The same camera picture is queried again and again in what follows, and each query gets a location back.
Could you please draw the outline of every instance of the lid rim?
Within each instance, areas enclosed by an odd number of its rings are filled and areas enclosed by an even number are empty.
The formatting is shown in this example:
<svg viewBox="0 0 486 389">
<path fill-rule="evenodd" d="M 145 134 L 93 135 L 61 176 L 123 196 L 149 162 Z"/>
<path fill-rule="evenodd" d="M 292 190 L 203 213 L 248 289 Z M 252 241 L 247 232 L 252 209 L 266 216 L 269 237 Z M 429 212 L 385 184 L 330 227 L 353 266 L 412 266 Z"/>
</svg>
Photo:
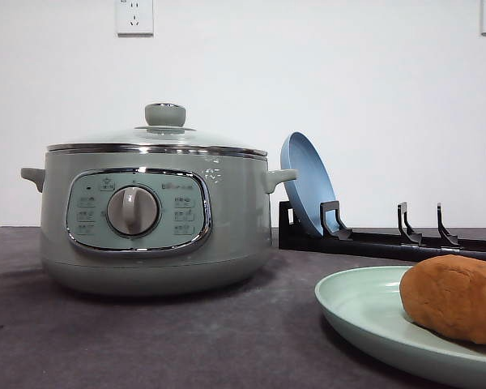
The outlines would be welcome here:
<svg viewBox="0 0 486 389">
<path fill-rule="evenodd" d="M 186 144 L 151 144 L 151 143 L 60 143 L 47 147 L 47 152 L 185 152 L 216 155 L 241 154 L 247 156 L 266 157 L 263 150 L 229 147 L 229 146 L 190 146 Z"/>
</svg>

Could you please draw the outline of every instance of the lid knob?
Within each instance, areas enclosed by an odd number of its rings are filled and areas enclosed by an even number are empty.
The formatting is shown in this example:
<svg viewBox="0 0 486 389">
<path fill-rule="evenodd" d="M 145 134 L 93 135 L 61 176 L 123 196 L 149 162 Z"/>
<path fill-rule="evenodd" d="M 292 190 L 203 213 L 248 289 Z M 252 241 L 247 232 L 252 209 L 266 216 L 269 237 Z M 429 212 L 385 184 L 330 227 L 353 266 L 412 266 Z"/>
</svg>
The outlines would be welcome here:
<svg viewBox="0 0 486 389">
<path fill-rule="evenodd" d="M 171 103 L 146 105 L 146 122 L 149 126 L 182 127 L 185 123 L 185 108 Z"/>
</svg>

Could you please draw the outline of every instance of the blue plate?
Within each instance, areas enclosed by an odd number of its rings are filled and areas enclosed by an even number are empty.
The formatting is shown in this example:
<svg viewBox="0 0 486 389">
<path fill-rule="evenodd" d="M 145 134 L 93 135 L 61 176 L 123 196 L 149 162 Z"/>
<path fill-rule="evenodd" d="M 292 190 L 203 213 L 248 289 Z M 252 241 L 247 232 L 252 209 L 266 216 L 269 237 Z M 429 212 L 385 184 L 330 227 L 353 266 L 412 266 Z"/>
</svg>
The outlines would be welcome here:
<svg viewBox="0 0 486 389">
<path fill-rule="evenodd" d="M 300 132 L 294 132 L 284 141 L 281 169 L 297 169 L 297 179 L 284 183 L 286 193 L 304 230 L 321 237 L 320 204 L 334 201 L 335 193 L 317 150 Z M 328 212 L 326 222 L 332 231 L 339 229 L 334 212 Z"/>
</svg>

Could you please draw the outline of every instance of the plate rim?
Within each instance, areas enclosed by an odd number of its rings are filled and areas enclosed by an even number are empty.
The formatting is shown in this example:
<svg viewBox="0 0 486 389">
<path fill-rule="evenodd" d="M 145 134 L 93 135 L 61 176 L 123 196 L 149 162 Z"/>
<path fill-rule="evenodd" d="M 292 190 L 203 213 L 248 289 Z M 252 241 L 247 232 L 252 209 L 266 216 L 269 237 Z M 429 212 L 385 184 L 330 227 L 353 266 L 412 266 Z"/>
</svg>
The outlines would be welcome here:
<svg viewBox="0 0 486 389">
<path fill-rule="evenodd" d="M 323 277 L 321 280 L 319 280 L 317 282 L 317 284 L 315 285 L 315 290 L 314 290 L 315 297 L 317 298 L 318 303 L 322 306 L 322 308 L 324 310 L 327 310 L 328 312 L 330 312 L 331 314 L 333 314 L 334 316 L 336 316 L 340 320 L 343 320 L 348 325 L 351 325 L 353 327 L 359 328 L 360 330 L 365 331 L 365 332 L 367 332 L 368 334 L 370 334 L 372 336 L 376 336 L 378 338 L 382 338 L 384 340 L 388 340 L 390 342 L 394 342 L 394 343 L 397 343 L 397 344 L 402 344 L 404 346 L 408 346 L 408 347 L 412 347 L 412 348 L 417 348 L 417 349 L 420 349 L 420 350 L 424 350 L 426 352 L 440 354 L 440 355 L 443 355 L 443 356 L 446 356 L 446 357 L 455 357 L 455 358 L 463 359 L 465 361 L 477 361 L 477 362 L 486 363 L 486 357 L 476 356 L 476 355 L 465 356 L 464 354 L 458 353 L 458 352 L 455 352 L 455 351 L 444 351 L 444 350 L 442 350 L 440 348 L 435 348 L 435 347 L 431 347 L 431 346 L 430 347 L 429 346 L 423 346 L 421 344 L 417 344 L 415 342 L 411 342 L 410 340 L 396 340 L 396 339 L 393 339 L 393 338 L 390 338 L 390 337 L 387 337 L 387 336 L 378 334 L 378 333 L 376 333 L 374 331 L 370 331 L 368 328 L 365 328 L 365 327 L 363 327 L 361 325 L 357 325 L 355 323 L 351 323 L 349 320 L 343 318 L 341 315 L 336 314 L 333 310 L 330 310 L 323 303 L 323 297 L 322 297 L 322 295 L 320 293 L 320 288 L 321 288 L 322 284 L 324 284 L 325 282 L 327 282 L 330 278 L 334 278 L 336 276 L 340 276 L 340 275 L 345 274 L 345 273 L 352 273 L 352 272 L 358 272 L 358 271 L 380 271 L 380 270 L 392 269 L 392 268 L 398 268 L 398 269 L 402 269 L 403 268 L 406 271 L 406 270 L 410 269 L 413 266 L 414 265 L 412 265 L 412 266 L 406 266 L 406 265 L 367 266 L 367 267 L 355 267 L 353 269 L 347 269 L 347 270 L 343 270 L 343 271 L 337 271 L 336 273 L 329 274 L 328 276 Z"/>
</svg>

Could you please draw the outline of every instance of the green plate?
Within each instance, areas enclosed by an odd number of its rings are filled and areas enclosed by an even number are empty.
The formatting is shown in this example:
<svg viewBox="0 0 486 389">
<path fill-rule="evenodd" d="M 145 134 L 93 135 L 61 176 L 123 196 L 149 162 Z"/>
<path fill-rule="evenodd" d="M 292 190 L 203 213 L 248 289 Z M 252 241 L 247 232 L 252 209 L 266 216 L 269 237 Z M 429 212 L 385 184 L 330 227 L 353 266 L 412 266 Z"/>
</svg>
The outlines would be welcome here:
<svg viewBox="0 0 486 389">
<path fill-rule="evenodd" d="M 486 346 L 444 339 L 403 310 L 399 281 L 410 267 L 362 267 L 320 280 L 315 295 L 331 326 L 367 354 L 456 387 L 486 387 Z"/>
</svg>

